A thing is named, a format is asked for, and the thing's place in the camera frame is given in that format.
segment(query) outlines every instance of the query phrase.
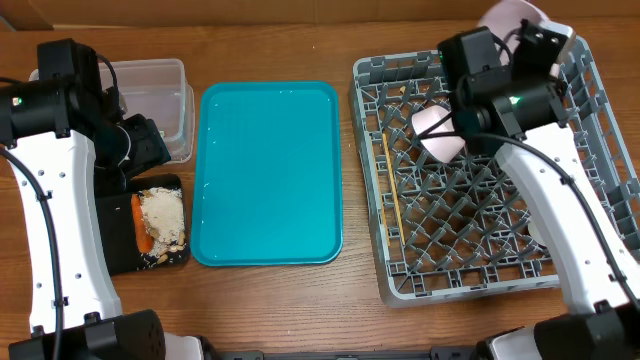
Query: carrot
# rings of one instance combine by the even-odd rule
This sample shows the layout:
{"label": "carrot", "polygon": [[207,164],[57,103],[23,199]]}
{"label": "carrot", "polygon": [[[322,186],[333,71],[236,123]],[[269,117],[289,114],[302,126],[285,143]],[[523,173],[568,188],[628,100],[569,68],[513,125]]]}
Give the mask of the carrot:
{"label": "carrot", "polygon": [[131,195],[131,210],[133,211],[133,226],[136,229],[136,243],[141,253],[148,253],[153,249],[153,237],[147,233],[142,216],[142,206],[138,195]]}

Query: gray dish rack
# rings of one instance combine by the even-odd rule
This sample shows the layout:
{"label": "gray dish rack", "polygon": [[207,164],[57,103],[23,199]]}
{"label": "gray dish rack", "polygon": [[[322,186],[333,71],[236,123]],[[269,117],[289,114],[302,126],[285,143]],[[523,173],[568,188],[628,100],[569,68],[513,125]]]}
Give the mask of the gray dish rack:
{"label": "gray dish rack", "polygon": [[[640,183],[584,39],[561,78],[587,177],[640,259]],[[406,307],[558,286],[548,251],[528,235],[526,205],[497,164],[464,150],[442,164],[413,137],[411,116],[436,104],[449,109],[447,91],[437,51],[353,66],[350,104],[382,300]]]}

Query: wood grain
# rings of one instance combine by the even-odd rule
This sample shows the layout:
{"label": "wood grain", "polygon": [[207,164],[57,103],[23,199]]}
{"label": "wood grain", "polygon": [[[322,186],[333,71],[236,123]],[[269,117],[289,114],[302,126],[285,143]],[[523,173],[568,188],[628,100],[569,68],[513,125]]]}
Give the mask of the wood grain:
{"label": "wood grain", "polygon": [[[589,41],[638,167],[640,21],[598,18],[569,23]],[[363,57],[433,49],[440,40],[473,25],[443,21],[0,33],[0,74],[26,80],[36,67],[36,44],[73,37],[112,61],[179,58],[197,99],[207,87],[223,81],[327,81],[340,96],[344,181],[344,248],[334,262],[219,269],[192,259],[180,269],[118,276],[113,279],[116,290],[125,313],[152,308],[166,331],[204,335],[222,350],[427,349],[473,344],[565,311],[558,290],[410,309],[390,309],[378,295],[347,101],[352,66]],[[194,170],[192,159],[149,173],[178,174],[190,209]],[[0,358],[6,358],[9,343],[29,336],[31,277],[20,198],[4,162],[0,198]]]}

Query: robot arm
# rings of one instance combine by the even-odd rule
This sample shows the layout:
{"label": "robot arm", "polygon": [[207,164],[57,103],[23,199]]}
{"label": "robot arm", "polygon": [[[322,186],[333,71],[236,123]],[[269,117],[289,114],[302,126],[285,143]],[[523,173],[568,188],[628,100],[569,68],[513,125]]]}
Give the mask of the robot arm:
{"label": "robot arm", "polygon": [[[443,124],[445,119],[435,116],[439,109],[430,108],[414,116],[414,129],[425,148],[440,161],[449,161],[445,154],[457,151],[441,151],[444,139],[432,141],[431,129],[442,132],[454,128],[455,132],[440,134],[455,136],[449,146],[461,148],[460,139],[465,139],[469,140],[466,146],[471,154],[495,156],[527,203],[540,232],[537,240],[549,249],[569,307],[568,315],[480,342],[478,357],[631,359],[640,345],[636,325],[640,323],[636,308],[640,270],[585,175],[562,106],[566,86],[551,76],[557,59],[572,43],[573,31],[560,24],[545,24],[522,21],[517,32],[520,44],[507,64],[500,61],[496,50],[495,43],[500,45],[500,39],[496,40],[486,27],[440,43],[438,49],[451,86],[451,120]],[[508,138],[509,142],[479,141],[479,135],[485,133]],[[603,239],[597,236],[584,204],[556,170],[511,142],[533,147],[571,176],[594,214]],[[611,256],[605,254],[601,240],[613,253]],[[614,263],[622,277],[614,274]]]}
{"label": "robot arm", "polygon": [[[57,348],[64,359],[203,359],[205,350],[212,352],[205,339],[165,334],[152,310],[123,315],[105,262],[96,196],[124,192],[127,179],[170,159],[153,120],[122,118],[112,105],[117,89],[103,93],[97,55],[85,45],[71,39],[41,44],[38,68],[40,80],[0,89],[0,143],[47,194],[38,199],[13,167],[27,225],[33,301],[32,339],[11,344],[10,358],[50,358]],[[51,212],[54,252],[41,201]],[[52,269],[56,259],[59,278]],[[58,281],[61,305],[54,296]],[[64,331],[56,326],[60,321]],[[57,337],[61,345],[54,346]]]}
{"label": "robot arm", "polygon": [[[524,143],[557,161],[587,199],[615,261],[633,294],[640,294],[640,268],[620,240],[587,179],[569,127],[548,124],[526,132]],[[570,315],[481,342],[487,359],[631,358],[630,327],[637,313],[614,281],[584,210],[558,174],[535,155],[504,144],[495,155],[527,203],[534,224],[553,258]]]}
{"label": "robot arm", "polygon": [[[640,295],[640,268],[629,254],[587,179],[570,127],[548,124],[526,132],[525,144],[554,159],[570,176],[594,212],[616,263],[634,294]],[[495,155],[527,203],[533,223],[554,260],[564,303],[571,314],[594,314],[598,304],[629,302],[613,274],[596,234],[571,189],[541,159],[505,144]]]}

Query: cardboard box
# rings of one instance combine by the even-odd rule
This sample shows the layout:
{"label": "cardboard box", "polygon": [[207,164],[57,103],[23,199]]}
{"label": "cardboard box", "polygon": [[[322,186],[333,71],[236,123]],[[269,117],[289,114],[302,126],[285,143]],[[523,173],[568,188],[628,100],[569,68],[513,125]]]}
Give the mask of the cardboard box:
{"label": "cardboard box", "polygon": [[[17,29],[477,20],[496,0],[2,0]],[[640,1],[536,0],[552,18],[639,16]]]}
{"label": "cardboard box", "polygon": [[16,30],[11,25],[9,25],[7,20],[5,20],[2,16],[0,16],[0,32],[10,32],[10,31],[16,31]]}

